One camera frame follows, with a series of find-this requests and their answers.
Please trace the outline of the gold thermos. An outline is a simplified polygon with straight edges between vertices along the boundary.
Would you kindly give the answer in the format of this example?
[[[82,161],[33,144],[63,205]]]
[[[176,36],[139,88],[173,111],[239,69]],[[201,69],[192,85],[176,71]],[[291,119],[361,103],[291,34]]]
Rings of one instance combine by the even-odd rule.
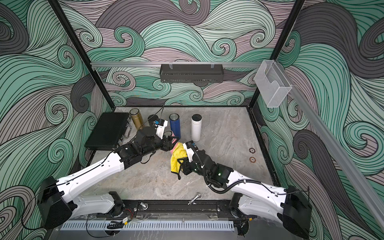
[[[131,119],[137,130],[140,130],[144,126],[144,120],[141,112],[138,108],[133,108],[129,111]]]

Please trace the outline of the yellow cleaning cloth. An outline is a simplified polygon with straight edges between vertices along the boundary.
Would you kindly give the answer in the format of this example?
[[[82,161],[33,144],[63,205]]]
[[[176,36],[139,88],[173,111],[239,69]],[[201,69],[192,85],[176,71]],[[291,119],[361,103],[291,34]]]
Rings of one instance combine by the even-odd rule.
[[[181,163],[184,162],[184,159],[188,159],[187,151],[184,149],[182,143],[177,143],[172,151],[171,156],[171,173],[177,175],[178,180],[181,179],[180,170]]]

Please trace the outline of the pink thermos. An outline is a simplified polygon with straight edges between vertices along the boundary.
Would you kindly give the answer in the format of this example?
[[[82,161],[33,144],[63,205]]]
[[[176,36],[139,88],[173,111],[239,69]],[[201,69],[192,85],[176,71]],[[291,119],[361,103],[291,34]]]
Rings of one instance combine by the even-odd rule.
[[[171,143],[172,143],[172,148],[174,148],[175,147],[175,145],[177,144],[177,142],[180,140],[180,138],[179,137],[177,137],[177,136],[171,136]]]

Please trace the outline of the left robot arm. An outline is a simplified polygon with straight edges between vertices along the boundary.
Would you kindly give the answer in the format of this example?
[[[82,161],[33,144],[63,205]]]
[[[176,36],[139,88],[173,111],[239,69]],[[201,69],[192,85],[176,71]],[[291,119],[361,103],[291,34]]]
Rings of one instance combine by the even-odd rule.
[[[125,204],[117,192],[99,196],[82,196],[82,192],[105,178],[122,172],[156,151],[171,151],[179,137],[165,135],[155,127],[138,131],[134,139],[113,150],[104,159],[74,174],[56,180],[48,177],[42,182],[38,194],[38,208],[43,227],[54,229],[69,219],[90,214],[120,217]]]

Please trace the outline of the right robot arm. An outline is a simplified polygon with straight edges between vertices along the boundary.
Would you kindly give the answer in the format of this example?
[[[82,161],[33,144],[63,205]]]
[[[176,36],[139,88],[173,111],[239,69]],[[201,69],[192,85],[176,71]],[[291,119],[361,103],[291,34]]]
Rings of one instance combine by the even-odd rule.
[[[307,199],[309,190],[276,187],[248,178],[233,168],[215,163],[205,151],[188,150],[187,157],[177,161],[183,174],[202,176],[212,192],[233,192],[235,217],[268,219],[297,237],[309,239],[313,209]]]

